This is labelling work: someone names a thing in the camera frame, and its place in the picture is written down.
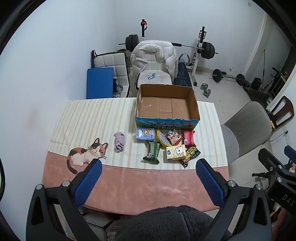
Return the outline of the black yellow wipes pack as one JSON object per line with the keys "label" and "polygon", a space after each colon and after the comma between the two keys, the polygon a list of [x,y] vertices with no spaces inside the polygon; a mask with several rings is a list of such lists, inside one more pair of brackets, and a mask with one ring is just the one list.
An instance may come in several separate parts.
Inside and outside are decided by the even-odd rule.
{"label": "black yellow wipes pack", "polygon": [[179,162],[184,168],[187,168],[188,164],[189,164],[189,161],[196,158],[197,156],[199,156],[199,154],[201,154],[201,152],[197,149],[196,146],[188,147],[186,149],[185,158],[180,160]]}

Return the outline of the yellow tissue box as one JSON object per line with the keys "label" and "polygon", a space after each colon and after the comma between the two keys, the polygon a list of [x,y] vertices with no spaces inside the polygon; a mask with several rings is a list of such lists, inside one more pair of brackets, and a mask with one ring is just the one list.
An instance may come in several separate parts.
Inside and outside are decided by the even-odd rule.
{"label": "yellow tissue box", "polygon": [[166,159],[168,161],[182,160],[186,158],[186,147],[184,144],[166,147]]}

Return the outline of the red snack packet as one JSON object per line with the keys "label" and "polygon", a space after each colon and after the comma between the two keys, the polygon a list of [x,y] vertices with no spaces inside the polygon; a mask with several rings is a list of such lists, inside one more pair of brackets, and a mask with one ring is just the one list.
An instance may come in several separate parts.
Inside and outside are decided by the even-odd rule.
{"label": "red snack packet", "polygon": [[186,147],[195,146],[194,133],[195,133],[195,131],[183,130],[184,145]]}

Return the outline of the purple plush toy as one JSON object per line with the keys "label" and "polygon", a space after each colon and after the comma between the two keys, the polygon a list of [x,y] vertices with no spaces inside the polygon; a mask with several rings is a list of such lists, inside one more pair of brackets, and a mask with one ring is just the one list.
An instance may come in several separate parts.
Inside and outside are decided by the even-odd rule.
{"label": "purple plush toy", "polygon": [[114,149],[117,153],[122,152],[125,147],[125,135],[122,132],[116,132],[114,134]]}

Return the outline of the cartoon snack packet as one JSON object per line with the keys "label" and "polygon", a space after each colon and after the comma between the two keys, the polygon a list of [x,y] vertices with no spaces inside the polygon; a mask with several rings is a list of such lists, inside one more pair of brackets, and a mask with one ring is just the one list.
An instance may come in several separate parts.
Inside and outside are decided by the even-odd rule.
{"label": "cartoon snack packet", "polygon": [[180,144],[183,140],[183,137],[178,134],[177,130],[171,129],[166,134],[166,138],[171,143],[172,146],[177,146]]}

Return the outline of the green wipes pack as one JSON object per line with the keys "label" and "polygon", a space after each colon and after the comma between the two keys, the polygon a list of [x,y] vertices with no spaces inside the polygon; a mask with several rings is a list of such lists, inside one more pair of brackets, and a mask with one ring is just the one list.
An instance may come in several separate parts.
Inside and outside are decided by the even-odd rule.
{"label": "green wipes pack", "polygon": [[159,155],[160,143],[149,142],[148,154],[143,157],[144,161],[148,161],[152,164],[158,165],[158,155]]}

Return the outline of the blue tissue pack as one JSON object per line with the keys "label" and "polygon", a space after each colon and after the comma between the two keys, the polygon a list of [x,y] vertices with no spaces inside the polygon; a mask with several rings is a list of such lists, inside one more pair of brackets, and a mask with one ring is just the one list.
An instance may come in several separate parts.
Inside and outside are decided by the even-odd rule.
{"label": "blue tissue pack", "polygon": [[137,128],[136,140],[153,142],[155,138],[154,128]]}

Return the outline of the yellow clear pouch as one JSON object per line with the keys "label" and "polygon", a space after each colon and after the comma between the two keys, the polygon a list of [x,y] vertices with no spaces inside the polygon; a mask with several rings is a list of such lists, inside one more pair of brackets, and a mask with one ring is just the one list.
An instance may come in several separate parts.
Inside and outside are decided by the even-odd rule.
{"label": "yellow clear pouch", "polygon": [[170,147],[171,143],[167,139],[167,137],[161,132],[159,129],[155,129],[156,132],[156,140],[164,147]]}

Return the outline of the black fleece clothing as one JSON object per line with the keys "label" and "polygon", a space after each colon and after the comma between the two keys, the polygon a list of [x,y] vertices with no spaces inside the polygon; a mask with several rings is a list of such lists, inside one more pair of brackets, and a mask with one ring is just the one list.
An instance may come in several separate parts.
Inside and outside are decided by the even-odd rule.
{"label": "black fleece clothing", "polygon": [[212,221],[186,205],[157,208],[125,221],[115,240],[198,240]]}

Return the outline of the grey shell chair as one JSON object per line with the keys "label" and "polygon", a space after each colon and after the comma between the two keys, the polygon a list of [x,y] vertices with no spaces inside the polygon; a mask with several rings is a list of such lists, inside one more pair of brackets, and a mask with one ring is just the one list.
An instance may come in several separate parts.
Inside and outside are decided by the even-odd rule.
{"label": "grey shell chair", "polygon": [[265,143],[273,132],[270,118],[263,106],[256,101],[243,106],[221,125],[221,130],[228,164]]}

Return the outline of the brown wooden chair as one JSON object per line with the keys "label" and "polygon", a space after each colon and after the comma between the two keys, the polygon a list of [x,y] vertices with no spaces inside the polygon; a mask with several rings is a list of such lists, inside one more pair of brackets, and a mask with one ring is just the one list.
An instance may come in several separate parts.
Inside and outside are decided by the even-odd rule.
{"label": "brown wooden chair", "polygon": [[283,96],[272,110],[267,111],[267,115],[269,116],[272,130],[276,131],[295,116],[293,104],[286,96]]}

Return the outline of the striped cat tablecloth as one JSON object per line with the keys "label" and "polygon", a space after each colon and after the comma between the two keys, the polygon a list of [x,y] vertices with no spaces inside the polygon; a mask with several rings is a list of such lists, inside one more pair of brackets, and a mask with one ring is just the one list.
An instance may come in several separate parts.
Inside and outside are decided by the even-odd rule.
{"label": "striped cat tablecloth", "polygon": [[[67,156],[75,147],[87,148],[95,139],[107,143],[102,159],[102,175],[85,206],[91,209],[137,215],[147,210],[188,205],[200,211],[215,209],[196,175],[196,160],[187,168],[169,162],[165,150],[159,152],[159,164],[143,160],[148,144],[135,139],[135,98],[71,100],[60,116],[51,136],[43,171],[46,187],[72,180]],[[117,153],[114,134],[125,135],[125,147]]]}

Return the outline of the black exercise machine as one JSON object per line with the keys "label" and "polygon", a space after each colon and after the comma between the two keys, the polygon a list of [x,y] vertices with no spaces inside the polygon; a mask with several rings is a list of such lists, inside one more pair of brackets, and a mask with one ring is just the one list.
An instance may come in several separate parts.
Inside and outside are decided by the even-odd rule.
{"label": "black exercise machine", "polygon": [[243,89],[252,101],[259,102],[264,108],[274,100],[284,87],[287,81],[287,72],[280,72],[273,67],[276,72],[274,77],[263,87],[263,81],[260,78],[254,78],[252,83],[245,81]]}

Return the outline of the chrome dumbbell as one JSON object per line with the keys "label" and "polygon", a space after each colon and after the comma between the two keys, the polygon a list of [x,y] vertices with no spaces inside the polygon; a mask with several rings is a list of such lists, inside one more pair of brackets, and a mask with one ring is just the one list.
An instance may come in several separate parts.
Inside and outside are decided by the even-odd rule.
{"label": "chrome dumbbell", "polygon": [[202,83],[201,86],[200,86],[201,90],[205,90],[207,88],[208,88],[208,84],[206,84],[206,83]]}

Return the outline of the floor barbell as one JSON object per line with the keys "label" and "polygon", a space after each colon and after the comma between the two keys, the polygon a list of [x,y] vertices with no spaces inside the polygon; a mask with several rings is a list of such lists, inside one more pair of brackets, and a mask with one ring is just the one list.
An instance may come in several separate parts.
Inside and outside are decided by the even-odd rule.
{"label": "floor barbell", "polygon": [[242,86],[246,80],[243,74],[238,74],[236,77],[233,77],[228,75],[226,72],[221,71],[220,69],[213,70],[211,76],[216,83],[220,83],[223,78],[229,78],[236,80],[240,86]]}

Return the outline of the open cardboard box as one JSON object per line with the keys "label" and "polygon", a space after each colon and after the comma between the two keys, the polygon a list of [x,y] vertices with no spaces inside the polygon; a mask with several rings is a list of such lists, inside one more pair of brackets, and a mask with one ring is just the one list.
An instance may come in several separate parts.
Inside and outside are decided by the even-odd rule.
{"label": "open cardboard box", "polygon": [[134,118],[138,128],[193,130],[200,121],[194,90],[178,85],[142,84]]}

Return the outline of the blue foam mat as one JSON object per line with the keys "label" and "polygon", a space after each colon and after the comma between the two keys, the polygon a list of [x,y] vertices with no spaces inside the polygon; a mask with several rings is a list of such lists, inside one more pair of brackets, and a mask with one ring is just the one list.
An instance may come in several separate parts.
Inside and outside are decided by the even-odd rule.
{"label": "blue foam mat", "polygon": [[86,99],[113,97],[113,68],[100,67],[87,70]]}

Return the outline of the black weight bench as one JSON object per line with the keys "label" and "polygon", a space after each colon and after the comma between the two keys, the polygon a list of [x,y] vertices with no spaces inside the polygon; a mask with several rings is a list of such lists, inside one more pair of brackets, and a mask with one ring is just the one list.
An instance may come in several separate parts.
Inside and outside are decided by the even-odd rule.
{"label": "black weight bench", "polygon": [[[187,56],[188,61],[185,62],[182,57]],[[178,58],[178,73],[174,79],[174,85],[192,87],[197,86],[197,81],[192,73],[193,64],[190,62],[190,57],[187,53],[183,53]]]}

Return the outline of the white quilted chair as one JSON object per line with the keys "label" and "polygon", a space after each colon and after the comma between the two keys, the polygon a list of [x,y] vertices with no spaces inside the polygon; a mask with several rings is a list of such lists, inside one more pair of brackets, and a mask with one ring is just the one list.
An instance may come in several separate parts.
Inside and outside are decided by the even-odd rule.
{"label": "white quilted chair", "polygon": [[90,54],[91,68],[112,67],[113,79],[120,87],[120,91],[115,94],[116,97],[129,97],[130,95],[130,76],[127,65],[127,56],[125,51],[116,51],[103,54],[97,54],[95,50]]}

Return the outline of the blue card on chair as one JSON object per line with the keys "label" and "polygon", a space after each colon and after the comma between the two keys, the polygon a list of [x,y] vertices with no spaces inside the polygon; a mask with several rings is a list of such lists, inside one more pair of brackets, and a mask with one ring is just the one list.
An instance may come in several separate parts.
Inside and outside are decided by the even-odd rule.
{"label": "blue card on chair", "polygon": [[148,80],[155,78],[155,76],[156,76],[156,73],[152,73],[152,75],[148,77]]}

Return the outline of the white padded chair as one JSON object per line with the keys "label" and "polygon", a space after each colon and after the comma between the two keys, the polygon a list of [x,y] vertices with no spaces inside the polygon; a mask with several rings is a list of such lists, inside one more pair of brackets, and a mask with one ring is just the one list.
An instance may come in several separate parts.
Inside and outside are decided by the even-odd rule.
{"label": "white padded chair", "polygon": [[[145,55],[144,69],[136,78],[136,89],[142,84],[166,84],[172,85],[173,81],[170,73],[166,68],[165,61],[157,60],[155,53],[148,53]],[[155,78],[148,80],[148,77],[156,73]]]}

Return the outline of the white squat rack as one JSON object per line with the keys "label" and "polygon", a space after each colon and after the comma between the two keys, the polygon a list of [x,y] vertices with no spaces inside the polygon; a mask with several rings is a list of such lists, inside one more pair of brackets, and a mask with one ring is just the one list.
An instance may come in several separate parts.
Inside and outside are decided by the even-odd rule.
{"label": "white squat rack", "polygon": [[215,47],[209,43],[205,42],[204,39],[206,37],[206,31],[205,27],[203,26],[202,29],[199,32],[198,36],[198,41],[197,45],[195,46],[189,46],[189,45],[184,45],[180,43],[173,43],[169,41],[159,41],[159,40],[145,40],[145,31],[147,30],[147,22],[145,19],[142,19],[140,26],[142,28],[142,38],[141,41],[138,40],[138,35],[133,35],[132,36],[132,41],[131,41],[131,47],[134,49],[138,44],[162,44],[164,45],[169,45],[174,47],[188,47],[188,48],[193,48],[195,49],[195,52],[192,57],[192,61],[190,61],[193,64],[193,70],[192,73],[196,71],[197,64],[198,64],[198,58],[201,56],[204,59],[211,59],[213,56],[216,54],[215,52]]}

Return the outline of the white puffer jacket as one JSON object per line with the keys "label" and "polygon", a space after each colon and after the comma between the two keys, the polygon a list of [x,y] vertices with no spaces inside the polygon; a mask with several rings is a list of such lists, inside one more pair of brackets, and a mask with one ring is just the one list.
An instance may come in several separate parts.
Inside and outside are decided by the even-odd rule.
{"label": "white puffer jacket", "polygon": [[173,44],[168,41],[141,41],[131,54],[134,85],[172,85],[178,74],[178,55]]}

